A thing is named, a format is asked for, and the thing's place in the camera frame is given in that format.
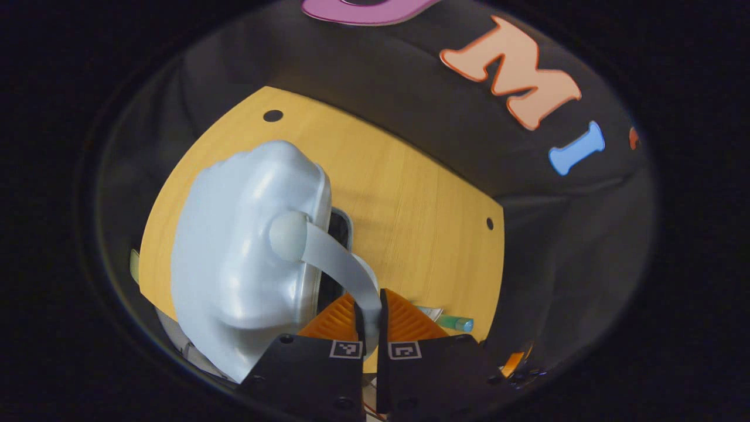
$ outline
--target orange gripper pad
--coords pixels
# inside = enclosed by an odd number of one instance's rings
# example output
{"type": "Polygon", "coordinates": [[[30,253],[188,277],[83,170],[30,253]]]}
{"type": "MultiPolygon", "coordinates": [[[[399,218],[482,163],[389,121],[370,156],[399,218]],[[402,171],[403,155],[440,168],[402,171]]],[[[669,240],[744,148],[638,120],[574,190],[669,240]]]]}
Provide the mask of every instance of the orange gripper pad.
{"type": "Polygon", "coordinates": [[[383,290],[388,300],[389,342],[415,342],[448,336],[444,329],[408,300],[387,288],[383,290]]]}
{"type": "Polygon", "coordinates": [[[354,298],[345,294],[328,305],[310,321],[299,333],[299,336],[316,339],[356,342],[359,340],[354,317],[354,298]]]}

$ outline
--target foam letter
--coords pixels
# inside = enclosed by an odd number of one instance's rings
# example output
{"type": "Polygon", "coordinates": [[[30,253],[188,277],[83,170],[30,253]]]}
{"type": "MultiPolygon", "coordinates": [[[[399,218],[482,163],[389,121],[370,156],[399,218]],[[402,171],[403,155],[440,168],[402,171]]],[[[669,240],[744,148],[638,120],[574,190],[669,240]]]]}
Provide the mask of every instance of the foam letter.
{"type": "Polygon", "coordinates": [[[570,167],[596,151],[605,150],[605,137],[596,122],[589,123],[589,131],[564,146],[550,149],[550,163],[560,176],[565,176],[570,167]]]}
{"type": "Polygon", "coordinates": [[[508,111],[520,124],[533,131],[540,121],[564,103],[581,99],[581,90],[563,71],[539,70],[539,46],[523,31],[493,16],[498,25],[461,50],[443,50],[440,59],[467,79],[487,79],[487,66],[503,56],[497,69],[492,93],[505,95],[526,91],[508,98],[508,111]]]}
{"type": "Polygon", "coordinates": [[[344,0],[305,0],[302,11],[309,17],[356,26],[386,26],[407,21],[440,0],[385,0],[371,6],[344,0]]]}

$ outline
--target pink letter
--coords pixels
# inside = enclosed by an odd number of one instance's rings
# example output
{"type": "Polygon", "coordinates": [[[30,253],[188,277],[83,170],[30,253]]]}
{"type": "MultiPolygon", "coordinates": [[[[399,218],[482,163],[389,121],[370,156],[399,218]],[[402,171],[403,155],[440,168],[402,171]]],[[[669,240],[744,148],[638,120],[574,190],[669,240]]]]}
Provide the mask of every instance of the pink letter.
{"type": "Polygon", "coordinates": [[[360,6],[344,0],[304,0],[302,11],[309,17],[356,26],[386,26],[407,21],[440,0],[385,0],[360,6]]]}
{"type": "Polygon", "coordinates": [[[487,66],[504,56],[492,82],[492,93],[505,95],[530,91],[508,98],[508,111],[520,124],[533,131],[540,121],[572,99],[581,99],[581,90],[563,71],[539,70],[539,46],[529,35],[509,22],[493,16],[498,25],[461,50],[443,50],[440,59],[463,77],[481,82],[487,79],[487,66]]]}

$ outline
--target letter m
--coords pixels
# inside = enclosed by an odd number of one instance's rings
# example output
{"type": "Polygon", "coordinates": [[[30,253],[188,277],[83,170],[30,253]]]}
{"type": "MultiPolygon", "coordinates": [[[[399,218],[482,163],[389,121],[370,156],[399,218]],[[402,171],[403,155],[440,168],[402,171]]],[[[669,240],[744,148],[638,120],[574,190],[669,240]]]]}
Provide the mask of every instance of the letter m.
{"type": "Polygon", "coordinates": [[[493,16],[497,28],[461,50],[443,50],[440,59],[467,79],[487,79],[487,66],[500,59],[492,82],[492,93],[506,95],[529,91],[508,98],[508,111],[520,124],[533,131],[540,121],[564,103],[581,99],[581,90],[563,71],[539,70],[539,46],[511,23],[493,16]]]}

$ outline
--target table surface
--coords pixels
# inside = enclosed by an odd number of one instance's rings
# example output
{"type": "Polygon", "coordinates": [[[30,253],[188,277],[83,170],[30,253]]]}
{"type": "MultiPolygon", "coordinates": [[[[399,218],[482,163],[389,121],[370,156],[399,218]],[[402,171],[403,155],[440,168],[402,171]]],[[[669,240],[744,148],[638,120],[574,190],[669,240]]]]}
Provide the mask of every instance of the table surface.
{"type": "MultiPolygon", "coordinates": [[[[293,143],[328,174],[333,206],[352,219],[352,251],[370,264],[381,288],[417,305],[474,318],[471,334],[486,338],[503,276],[503,208],[382,129],[271,87],[213,124],[165,182],[141,244],[138,271],[144,296],[177,319],[170,256],[193,180],[218,161],[275,139],[293,143]],[[265,121],[269,110],[280,110],[283,118],[265,121]]],[[[365,361],[364,372],[376,372],[376,367],[377,353],[365,361]]]]}

